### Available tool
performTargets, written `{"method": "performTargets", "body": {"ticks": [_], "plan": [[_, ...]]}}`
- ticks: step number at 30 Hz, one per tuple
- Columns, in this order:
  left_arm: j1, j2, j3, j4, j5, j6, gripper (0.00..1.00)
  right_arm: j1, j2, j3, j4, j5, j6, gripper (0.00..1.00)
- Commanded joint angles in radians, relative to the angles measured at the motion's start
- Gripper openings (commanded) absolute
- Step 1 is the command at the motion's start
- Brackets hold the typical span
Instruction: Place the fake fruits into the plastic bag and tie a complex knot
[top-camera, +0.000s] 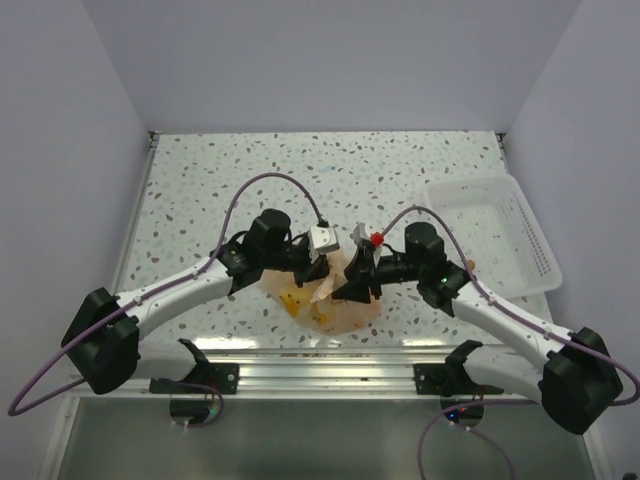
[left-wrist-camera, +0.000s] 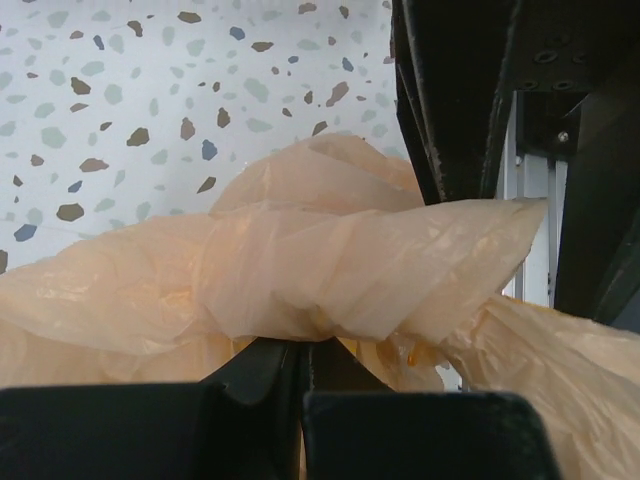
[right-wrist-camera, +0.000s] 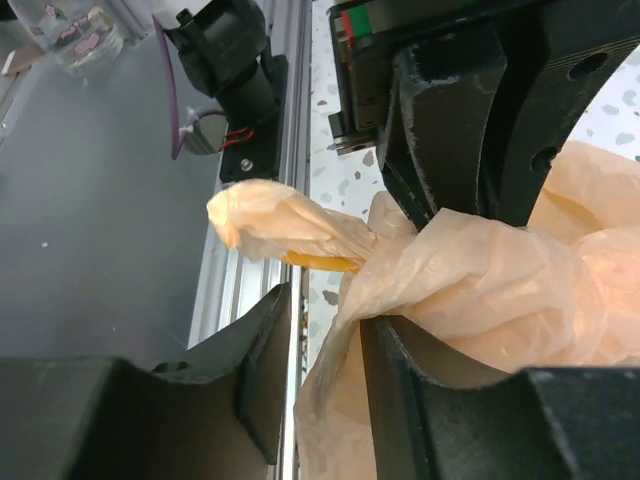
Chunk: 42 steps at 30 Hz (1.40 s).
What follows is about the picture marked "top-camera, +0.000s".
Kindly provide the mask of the orange translucent plastic bag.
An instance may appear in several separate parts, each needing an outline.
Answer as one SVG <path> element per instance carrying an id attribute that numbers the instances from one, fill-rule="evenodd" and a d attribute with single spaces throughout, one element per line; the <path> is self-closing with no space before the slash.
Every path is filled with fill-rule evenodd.
<path id="1" fill-rule="evenodd" d="M 259 287 L 270 295 L 298 325 L 335 336 L 367 328 L 379 316 L 382 303 L 336 300 L 332 294 L 346 284 L 348 260 L 342 249 L 328 254 L 329 275 L 298 287 L 289 272 L 265 270 Z"/>

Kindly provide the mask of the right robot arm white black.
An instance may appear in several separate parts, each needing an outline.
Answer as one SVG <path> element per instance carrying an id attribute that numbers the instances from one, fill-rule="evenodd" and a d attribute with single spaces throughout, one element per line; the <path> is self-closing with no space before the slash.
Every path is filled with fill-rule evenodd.
<path id="1" fill-rule="evenodd" d="M 385 285 L 413 282 L 431 308 L 480 328 L 506 347 L 467 340 L 435 372 L 415 367 L 419 393 L 519 395 L 540 404 L 556 424 L 577 435 L 621 395 L 622 382 L 599 334 L 589 328 L 572 332 L 490 292 L 447 258 L 433 225 L 410 224 L 403 251 L 388 255 L 379 252 L 381 234 L 354 237 L 356 254 L 333 299 L 370 303 L 380 298 Z"/>

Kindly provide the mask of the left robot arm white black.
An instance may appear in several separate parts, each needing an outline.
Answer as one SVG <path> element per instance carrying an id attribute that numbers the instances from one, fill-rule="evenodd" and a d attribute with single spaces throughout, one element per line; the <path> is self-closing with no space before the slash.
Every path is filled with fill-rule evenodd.
<path id="1" fill-rule="evenodd" d="M 267 209 L 208 258 L 163 281 L 90 292 L 63 336 L 64 353 L 98 395 L 131 379 L 150 380 L 155 393 L 214 387 L 214 367 L 192 341 L 164 345 L 149 337 L 181 314 L 257 283 L 267 270 L 292 274 L 297 287 L 327 277 L 328 255 L 339 247 L 334 228 L 322 220 L 294 237 L 290 226 L 287 214 Z"/>

